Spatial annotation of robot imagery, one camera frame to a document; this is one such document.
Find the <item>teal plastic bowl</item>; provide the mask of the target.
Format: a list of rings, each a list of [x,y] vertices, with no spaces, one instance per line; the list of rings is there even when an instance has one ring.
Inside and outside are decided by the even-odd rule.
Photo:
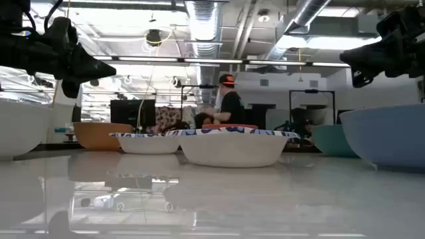
[[[328,157],[358,158],[349,146],[341,124],[313,126],[311,136],[315,146]]]

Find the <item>light blue plastic bowl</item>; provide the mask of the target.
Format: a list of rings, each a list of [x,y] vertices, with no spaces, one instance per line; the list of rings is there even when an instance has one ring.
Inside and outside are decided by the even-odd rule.
[[[340,119],[361,159],[377,169],[425,173],[425,104],[353,110]]]

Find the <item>floral patterned cloth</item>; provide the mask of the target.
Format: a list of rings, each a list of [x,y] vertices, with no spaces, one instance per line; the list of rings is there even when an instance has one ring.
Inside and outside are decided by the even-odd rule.
[[[175,125],[181,121],[181,109],[170,108],[167,106],[157,107],[155,109],[155,132],[162,132],[164,129]]]

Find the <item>blue patterned paper bowl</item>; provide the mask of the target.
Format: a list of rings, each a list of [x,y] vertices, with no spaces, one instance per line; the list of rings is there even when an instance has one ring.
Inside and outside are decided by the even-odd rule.
[[[176,137],[164,133],[110,133],[116,138],[122,150],[133,154],[172,154],[179,148]]]
[[[187,161],[202,166],[227,168],[267,167],[278,161],[286,143],[299,139],[294,132],[221,127],[180,129],[166,133],[175,137]]]

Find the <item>black computer monitor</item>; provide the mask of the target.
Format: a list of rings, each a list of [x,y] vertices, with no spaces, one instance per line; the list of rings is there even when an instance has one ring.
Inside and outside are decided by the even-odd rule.
[[[155,126],[155,100],[111,100],[110,121],[134,128]]]

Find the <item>white plastic bowl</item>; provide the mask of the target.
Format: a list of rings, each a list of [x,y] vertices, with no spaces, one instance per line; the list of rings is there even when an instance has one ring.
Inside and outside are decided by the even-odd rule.
[[[24,155],[42,143],[52,109],[45,105],[0,99],[0,161]]]

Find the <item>orange plastic bowl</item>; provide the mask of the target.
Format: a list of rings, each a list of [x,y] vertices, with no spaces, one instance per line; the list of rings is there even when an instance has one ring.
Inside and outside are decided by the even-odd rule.
[[[119,141],[111,133],[131,133],[133,127],[122,123],[76,122],[74,134],[81,146],[88,150],[116,151]]]

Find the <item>standing person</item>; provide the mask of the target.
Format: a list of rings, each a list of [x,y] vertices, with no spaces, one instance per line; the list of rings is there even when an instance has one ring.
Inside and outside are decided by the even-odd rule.
[[[246,114],[242,98],[236,91],[235,78],[231,74],[223,74],[219,80],[220,109],[207,114],[213,118],[213,123],[245,124]]]

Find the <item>coral red plastic bowl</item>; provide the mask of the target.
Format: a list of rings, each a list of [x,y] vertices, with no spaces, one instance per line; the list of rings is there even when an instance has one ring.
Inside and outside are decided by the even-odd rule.
[[[246,127],[250,129],[258,129],[256,125],[246,125],[246,124],[204,124],[202,129],[220,129],[228,127]]]

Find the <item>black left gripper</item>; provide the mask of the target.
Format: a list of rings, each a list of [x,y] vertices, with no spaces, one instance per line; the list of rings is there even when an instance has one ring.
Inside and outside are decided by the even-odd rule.
[[[71,20],[57,17],[51,26],[39,34],[31,25],[31,40],[36,50],[31,57],[31,74],[52,74],[61,83],[67,98],[76,99],[82,80],[97,80],[116,75],[116,69],[89,55],[78,41]]]

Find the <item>black ceiling dome fixture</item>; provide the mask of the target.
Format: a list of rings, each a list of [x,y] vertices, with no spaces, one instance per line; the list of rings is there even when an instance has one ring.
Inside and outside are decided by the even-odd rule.
[[[159,29],[149,29],[145,41],[149,46],[156,47],[161,45],[161,31]]]

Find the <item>silver slanted ceiling duct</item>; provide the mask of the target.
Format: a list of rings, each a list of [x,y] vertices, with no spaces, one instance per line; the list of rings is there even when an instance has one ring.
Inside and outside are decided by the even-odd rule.
[[[298,0],[296,8],[280,17],[275,28],[276,41],[263,60],[280,60],[290,48],[303,48],[305,40],[295,34],[306,35],[310,24],[331,0]]]

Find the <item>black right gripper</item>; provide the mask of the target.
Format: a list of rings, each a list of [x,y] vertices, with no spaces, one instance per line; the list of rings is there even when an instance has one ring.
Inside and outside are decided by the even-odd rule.
[[[354,88],[362,88],[373,82],[376,75],[368,72],[382,72],[389,78],[402,74],[413,77],[419,63],[416,53],[416,37],[419,33],[419,8],[407,6],[388,14],[377,25],[382,37],[379,48],[373,44],[344,50],[339,59],[351,69]],[[384,52],[384,66],[381,65]]]

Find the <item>seated person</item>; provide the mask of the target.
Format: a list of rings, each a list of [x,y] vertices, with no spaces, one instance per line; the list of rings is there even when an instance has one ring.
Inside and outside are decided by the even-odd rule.
[[[214,118],[205,112],[201,112],[194,117],[195,128],[201,129],[205,124],[213,124]]]

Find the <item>long ceiling light bar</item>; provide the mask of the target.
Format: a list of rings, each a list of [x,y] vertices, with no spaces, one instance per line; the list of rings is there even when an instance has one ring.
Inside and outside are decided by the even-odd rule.
[[[223,59],[223,58],[172,58],[156,56],[94,56],[103,61],[132,61],[132,62],[164,62],[164,63],[197,63],[197,64],[243,64],[261,66],[302,66],[302,67],[330,67],[349,68],[345,63],[332,62],[300,62],[300,61],[275,61],[275,60],[249,60],[249,59]]]

